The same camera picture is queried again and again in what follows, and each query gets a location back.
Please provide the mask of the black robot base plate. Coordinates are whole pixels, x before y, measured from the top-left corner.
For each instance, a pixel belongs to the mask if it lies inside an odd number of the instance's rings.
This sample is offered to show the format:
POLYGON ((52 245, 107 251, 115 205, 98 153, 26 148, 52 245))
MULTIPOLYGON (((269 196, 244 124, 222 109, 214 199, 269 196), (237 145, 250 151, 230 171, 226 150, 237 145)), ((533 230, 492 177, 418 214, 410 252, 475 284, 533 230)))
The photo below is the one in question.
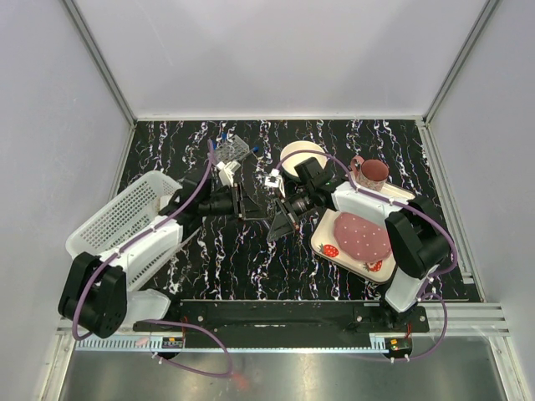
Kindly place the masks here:
POLYGON ((428 333, 426 310, 413 306, 396 314, 377 301, 201 301, 171 305, 161 324, 197 324, 208 330, 224 327, 328 327, 357 332, 428 333))

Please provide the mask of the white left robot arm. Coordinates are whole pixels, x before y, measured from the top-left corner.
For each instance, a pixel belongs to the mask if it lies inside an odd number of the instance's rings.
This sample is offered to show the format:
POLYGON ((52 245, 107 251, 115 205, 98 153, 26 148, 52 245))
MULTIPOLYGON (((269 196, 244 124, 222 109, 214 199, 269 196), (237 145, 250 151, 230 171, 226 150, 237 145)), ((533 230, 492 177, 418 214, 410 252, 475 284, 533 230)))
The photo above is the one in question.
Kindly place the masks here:
POLYGON ((242 220, 242 184, 218 189, 210 178, 177 182, 151 171, 126 187, 65 243, 72 258, 58 312, 72 329, 108 338, 121 325, 146 319, 170 331, 181 311, 168 296, 142 287, 201 229, 208 216, 242 220))

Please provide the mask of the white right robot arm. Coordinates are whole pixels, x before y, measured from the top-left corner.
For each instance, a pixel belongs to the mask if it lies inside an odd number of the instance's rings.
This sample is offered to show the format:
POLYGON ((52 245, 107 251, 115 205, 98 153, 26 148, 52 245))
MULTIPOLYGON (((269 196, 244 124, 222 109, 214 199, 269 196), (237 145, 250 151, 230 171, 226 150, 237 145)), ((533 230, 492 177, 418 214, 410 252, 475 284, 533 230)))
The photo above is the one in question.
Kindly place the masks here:
POLYGON ((349 170, 333 176, 318 162, 316 152, 309 151, 307 156, 295 167, 299 192, 286 193, 280 166, 263 178, 278 208, 269 240, 295 231, 300 217, 313 209, 331 211, 336 217, 328 232, 350 259, 363 264, 394 259, 395 270, 386 278, 386 306, 379 314, 384 328, 400 330, 410 320, 409 310, 424 296, 427 284, 442 273, 439 265, 445 259, 452 266, 457 263, 451 235, 438 221, 433 202, 424 196, 387 196, 358 184, 349 170))

